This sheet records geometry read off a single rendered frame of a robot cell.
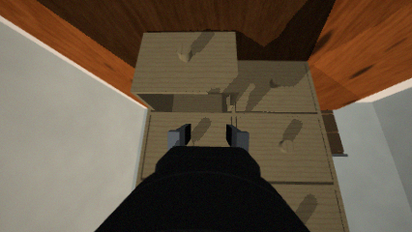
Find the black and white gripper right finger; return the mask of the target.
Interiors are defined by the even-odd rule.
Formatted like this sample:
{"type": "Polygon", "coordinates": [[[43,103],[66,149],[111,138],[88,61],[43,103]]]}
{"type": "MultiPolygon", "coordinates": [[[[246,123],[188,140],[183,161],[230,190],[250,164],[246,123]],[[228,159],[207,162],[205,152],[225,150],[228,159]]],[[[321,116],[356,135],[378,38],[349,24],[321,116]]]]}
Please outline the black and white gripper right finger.
{"type": "Polygon", "coordinates": [[[241,131],[233,125],[226,125],[226,141],[231,147],[240,147],[249,152],[250,134],[247,131],[241,131]]]}

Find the tan wooden chest of drawers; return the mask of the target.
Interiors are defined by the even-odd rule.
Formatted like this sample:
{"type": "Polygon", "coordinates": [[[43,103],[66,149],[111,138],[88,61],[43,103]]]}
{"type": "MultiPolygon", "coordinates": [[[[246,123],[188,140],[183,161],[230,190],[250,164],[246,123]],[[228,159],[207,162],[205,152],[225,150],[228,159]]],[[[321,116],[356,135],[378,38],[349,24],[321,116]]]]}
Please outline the tan wooden chest of drawers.
{"type": "Polygon", "coordinates": [[[308,61],[237,61],[238,63],[274,63],[274,64],[305,64],[309,86],[311,89],[314,105],[316,112],[312,114],[281,114],[281,113],[235,113],[235,102],[230,113],[210,113],[210,112],[155,112],[150,107],[148,107],[145,129],[143,134],[141,153],[136,177],[135,187],[137,187],[144,179],[142,178],[143,165],[145,160],[146,146],[148,140],[148,133],[151,121],[151,115],[178,115],[178,116],[231,116],[231,125],[236,127],[236,117],[237,116],[248,116],[248,117],[316,117],[318,118],[325,150],[331,170],[331,182],[327,183],[316,183],[316,182],[268,182],[275,189],[334,189],[336,192],[336,197],[338,201],[338,208],[341,217],[342,227],[344,232],[350,232],[348,227],[348,222],[342,202],[342,197],[338,185],[338,177],[334,166],[334,161],[325,130],[319,102],[316,96],[313,80],[311,77],[309,63],[308,61]]]}

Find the dark olive drawer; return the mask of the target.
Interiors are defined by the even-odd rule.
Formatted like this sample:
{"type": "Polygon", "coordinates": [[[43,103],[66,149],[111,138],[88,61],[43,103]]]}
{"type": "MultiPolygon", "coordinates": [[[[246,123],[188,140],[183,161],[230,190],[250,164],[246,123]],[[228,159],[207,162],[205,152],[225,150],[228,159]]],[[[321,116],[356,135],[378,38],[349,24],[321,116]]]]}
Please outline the dark olive drawer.
{"type": "Polygon", "coordinates": [[[143,33],[131,93],[155,112],[230,113],[239,95],[235,32],[143,33]]]}
{"type": "Polygon", "coordinates": [[[305,64],[238,63],[235,113],[316,112],[305,64]]]}
{"type": "Polygon", "coordinates": [[[275,190],[310,232],[344,232],[334,189],[275,190]]]}
{"type": "Polygon", "coordinates": [[[316,117],[237,116],[250,134],[249,154],[268,182],[331,182],[331,170],[316,117]]]}
{"type": "Polygon", "coordinates": [[[155,172],[156,163],[167,152],[167,132],[185,124],[191,124],[187,146],[230,147],[226,125],[231,125],[231,116],[151,115],[142,178],[155,172]]]}

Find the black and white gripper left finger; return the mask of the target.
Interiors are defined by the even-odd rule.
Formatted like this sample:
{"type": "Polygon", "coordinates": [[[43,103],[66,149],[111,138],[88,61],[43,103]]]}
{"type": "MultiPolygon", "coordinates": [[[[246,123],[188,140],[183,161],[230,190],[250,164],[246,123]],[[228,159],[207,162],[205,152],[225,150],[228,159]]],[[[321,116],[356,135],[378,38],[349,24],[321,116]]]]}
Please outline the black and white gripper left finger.
{"type": "Polygon", "coordinates": [[[167,151],[174,146],[187,146],[191,140],[191,124],[167,132],[167,151]]]}

